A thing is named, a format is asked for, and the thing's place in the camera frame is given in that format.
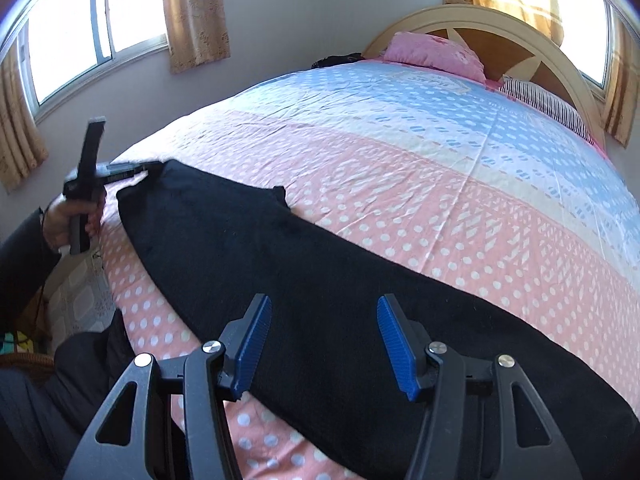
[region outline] wooden headboard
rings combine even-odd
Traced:
[[[600,114],[582,74],[555,43],[527,23],[485,7],[430,7],[391,25],[371,42],[363,56],[379,56],[401,31],[434,34],[466,44],[484,64],[487,79],[498,81],[510,75],[549,90],[578,110],[591,137],[605,149]]]

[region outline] window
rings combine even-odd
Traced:
[[[34,108],[79,76],[166,41],[162,0],[39,0],[23,35]]]
[[[558,0],[564,27],[560,50],[603,87],[609,60],[609,19],[604,0]]]

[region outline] bedspread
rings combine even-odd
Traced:
[[[640,413],[640,212],[564,126],[483,86],[382,62],[263,83],[120,160],[176,158],[259,187],[416,272],[486,298],[583,359]],[[108,190],[100,242],[136,352],[198,345],[146,275]],[[181,399],[174,418],[184,424]],[[353,477],[245,394],[226,407],[245,478]]]

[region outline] dark jacket sleeve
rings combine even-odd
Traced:
[[[0,335],[15,319],[60,260],[42,238],[37,209],[0,244]]]

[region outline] white wall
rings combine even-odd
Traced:
[[[607,139],[607,154],[620,172],[631,194],[640,203],[640,113],[638,111],[626,150],[615,140]]]
[[[11,195],[0,190],[0,238],[62,190],[90,117],[107,117],[99,156],[110,160],[178,117],[258,82],[331,54],[360,52],[394,21],[440,2],[225,0],[231,58],[171,75],[167,52],[151,54],[87,86],[38,125],[49,160]]]

